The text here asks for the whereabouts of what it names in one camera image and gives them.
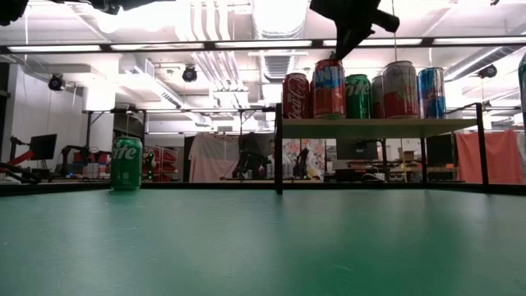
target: wooden shelf board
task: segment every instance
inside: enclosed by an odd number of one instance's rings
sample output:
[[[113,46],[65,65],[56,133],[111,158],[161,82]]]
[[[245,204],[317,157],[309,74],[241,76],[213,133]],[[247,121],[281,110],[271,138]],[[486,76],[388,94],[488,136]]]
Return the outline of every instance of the wooden shelf board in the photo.
[[[423,138],[475,125],[475,119],[284,119],[283,138]]]

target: blue soda can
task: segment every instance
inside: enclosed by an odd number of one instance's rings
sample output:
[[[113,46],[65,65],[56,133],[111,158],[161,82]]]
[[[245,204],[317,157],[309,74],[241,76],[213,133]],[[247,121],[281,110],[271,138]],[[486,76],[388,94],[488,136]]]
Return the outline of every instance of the blue soda can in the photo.
[[[420,118],[445,118],[444,69],[430,67],[418,73]]]

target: air duct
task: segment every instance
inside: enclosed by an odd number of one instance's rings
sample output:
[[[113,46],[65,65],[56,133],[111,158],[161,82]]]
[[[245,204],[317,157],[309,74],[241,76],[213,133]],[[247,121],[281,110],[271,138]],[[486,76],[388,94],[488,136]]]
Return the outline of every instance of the air duct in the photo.
[[[526,24],[518,26],[512,30],[509,35],[526,35]],[[470,75],[478,70],[487,67],[494,62],[504,58],[517,50],[521,49],[523,45],[518,46],[500,46],[496,48],[485,48],[477,51],[468,58],[465,58],[456,65],[449,67],[444,72],[446,81],[455,81],[467,75]]]
[[[308,0],[251,0],[251,5],[258,39],[300,39]],[[295,62],[295,57],[261,57],[261,67],[269,81],[283,80]]]

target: green table surface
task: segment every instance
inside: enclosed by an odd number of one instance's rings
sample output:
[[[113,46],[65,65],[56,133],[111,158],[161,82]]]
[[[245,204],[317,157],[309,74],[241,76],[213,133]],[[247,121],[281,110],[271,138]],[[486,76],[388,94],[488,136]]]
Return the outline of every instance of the green table surface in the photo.
[[[0,295],[526,295],[526,199],[422,190],[5,197]]]

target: red curtain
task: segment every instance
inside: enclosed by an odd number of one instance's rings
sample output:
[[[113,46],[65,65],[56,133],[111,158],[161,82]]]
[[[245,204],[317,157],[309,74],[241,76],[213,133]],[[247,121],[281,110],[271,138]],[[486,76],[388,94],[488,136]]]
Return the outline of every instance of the red curtain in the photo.
[[[512,131],[486,133],[487,174],[490,183],[521,184],[519,148]],[[459,152],[457,179],[482,183],[478,134],[456,134]]]

